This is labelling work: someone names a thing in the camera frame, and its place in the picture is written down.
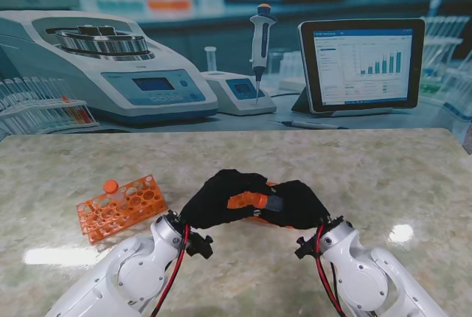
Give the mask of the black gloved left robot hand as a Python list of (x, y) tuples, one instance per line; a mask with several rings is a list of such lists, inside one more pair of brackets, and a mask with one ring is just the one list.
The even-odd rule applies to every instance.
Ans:
[(244, 192), (271, 195), (267, 178), (258, 173), (220, 170), (208, 179), (180, 212), (181, 222), (194, 229), (208, 229), (254, 215), (253, 206), (227, 207), (231, 197)]

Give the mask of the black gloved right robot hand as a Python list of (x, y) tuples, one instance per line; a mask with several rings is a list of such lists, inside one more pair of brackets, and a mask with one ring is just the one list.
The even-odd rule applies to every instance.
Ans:
[(313, 190), (299, 180), (287, 181), (275, 186), (265, 180), (249, 190), (263, 195), (282, 198), (279, 211), (261, 209), (260, 218), (277, 226), (291, 226), (295, 229), (313, 229), (328, 221), (330, 213)]

